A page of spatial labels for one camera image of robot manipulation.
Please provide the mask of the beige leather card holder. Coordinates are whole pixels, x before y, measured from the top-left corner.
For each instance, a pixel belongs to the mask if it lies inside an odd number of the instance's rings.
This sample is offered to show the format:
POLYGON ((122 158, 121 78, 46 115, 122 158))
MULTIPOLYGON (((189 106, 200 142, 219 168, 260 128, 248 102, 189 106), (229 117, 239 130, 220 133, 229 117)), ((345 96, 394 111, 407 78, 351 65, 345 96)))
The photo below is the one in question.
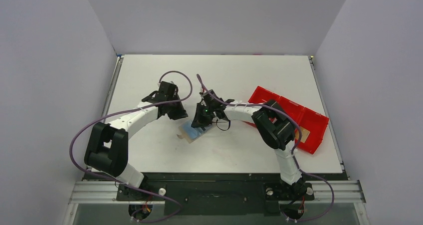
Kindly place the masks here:
POLYGON ((186 140, 189 144, 201 137, 203 134, 207 133, 212 128, 214 128, 214 125, 198 128, 194 128, 191 125, 192 120, 189 120, 184 124, 180 125, 178 127, 179 133, 177 134, 177 137, 179 139, 186 140))

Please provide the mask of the gold credit card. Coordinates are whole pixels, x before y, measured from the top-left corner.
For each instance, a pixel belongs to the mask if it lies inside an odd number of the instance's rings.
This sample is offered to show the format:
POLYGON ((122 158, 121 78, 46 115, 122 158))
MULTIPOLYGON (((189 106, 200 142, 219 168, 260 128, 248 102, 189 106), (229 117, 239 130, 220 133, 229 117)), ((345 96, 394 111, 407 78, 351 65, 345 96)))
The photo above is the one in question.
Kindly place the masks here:
POLYGON ((295 140, 300 141, 300 143, 305 143, 307 141, 307 138, 310 135, 310 131, 306 128, 300 127, 300 129, 297 129, 295 131, 295 140))

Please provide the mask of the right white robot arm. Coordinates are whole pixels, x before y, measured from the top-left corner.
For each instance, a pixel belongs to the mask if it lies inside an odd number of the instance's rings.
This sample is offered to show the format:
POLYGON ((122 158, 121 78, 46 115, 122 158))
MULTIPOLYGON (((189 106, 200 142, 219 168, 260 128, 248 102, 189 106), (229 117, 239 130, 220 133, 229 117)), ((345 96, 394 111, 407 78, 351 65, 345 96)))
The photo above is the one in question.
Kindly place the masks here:
POLYGON ((301 193, 299 180, 302 173, 294 158, 295 130, 298 125, 289 118, 276 100, 265 103, 242 103, 233 99, 223 101, 213 90, 202 92, 197 104, 193 128, 204 129, 212 125, 214 119, 252 123, 257 128, 264 143, 275 151, 280 170, 282 194, 293 199, 301 193))

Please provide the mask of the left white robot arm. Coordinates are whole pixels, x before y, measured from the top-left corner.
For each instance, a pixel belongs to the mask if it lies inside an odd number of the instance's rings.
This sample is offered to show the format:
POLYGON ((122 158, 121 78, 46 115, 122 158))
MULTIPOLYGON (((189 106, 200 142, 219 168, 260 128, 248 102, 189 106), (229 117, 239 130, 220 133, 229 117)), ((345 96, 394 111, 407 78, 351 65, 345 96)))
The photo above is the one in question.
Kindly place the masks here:
POLYGON ((143 183, 145 176, 128 162, 129 140, 164 115, 171 120, 186 118, 178 91, 177 85, 160 82, 159 89, 143 98, 134 112, 108 123, 97 122, 91 130, 85 164, 129 184, 129 193, 136 200, 145 199, 149 186, 143 183))

